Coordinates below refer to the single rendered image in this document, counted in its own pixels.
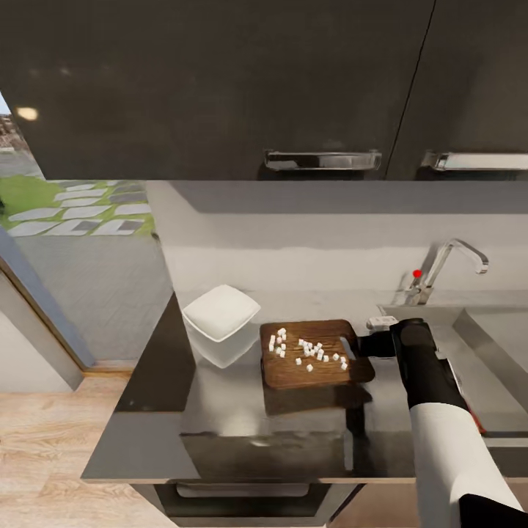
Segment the cutting board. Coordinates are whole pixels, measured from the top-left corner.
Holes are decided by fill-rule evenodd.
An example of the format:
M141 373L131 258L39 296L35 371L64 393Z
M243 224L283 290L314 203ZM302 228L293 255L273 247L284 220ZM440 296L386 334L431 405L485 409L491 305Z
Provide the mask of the cutting board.
M278 342L283 329L284 339ZM341 337L347 339L350 347L357 337L350 322L343 319L264 323L260 327L260 341L266 386L277 391L372 381L376 374L369 357L359 357L353 351L356 360L350 359ZM328 356L329 362L324 362L323 357L319 360L317 351L306 356L301 341L310 344L311 351L320 345L323 357ZM282 346L284 353L278 354L277 349ZM345 357L346 369L341 368L342 363L335 356ZM301 359L301 364L296 363L297 359ZM308 365L313 366L311 372L307 370Z

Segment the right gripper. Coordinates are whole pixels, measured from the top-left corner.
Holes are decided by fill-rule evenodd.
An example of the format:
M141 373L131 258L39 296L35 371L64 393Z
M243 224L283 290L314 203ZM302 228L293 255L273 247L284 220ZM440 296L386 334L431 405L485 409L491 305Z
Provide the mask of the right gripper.
M358 353L359 357L391 357L381 345L383 332L377 332L370 336L356 337L355 343L350 347L351 351Z

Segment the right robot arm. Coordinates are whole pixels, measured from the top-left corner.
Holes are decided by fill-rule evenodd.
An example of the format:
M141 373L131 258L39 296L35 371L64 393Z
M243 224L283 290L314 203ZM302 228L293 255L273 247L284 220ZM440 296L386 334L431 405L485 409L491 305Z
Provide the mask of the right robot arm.
M424 528L528 528L422 318L372 317L356 337L359 357L397 358L408 393L417 504Z

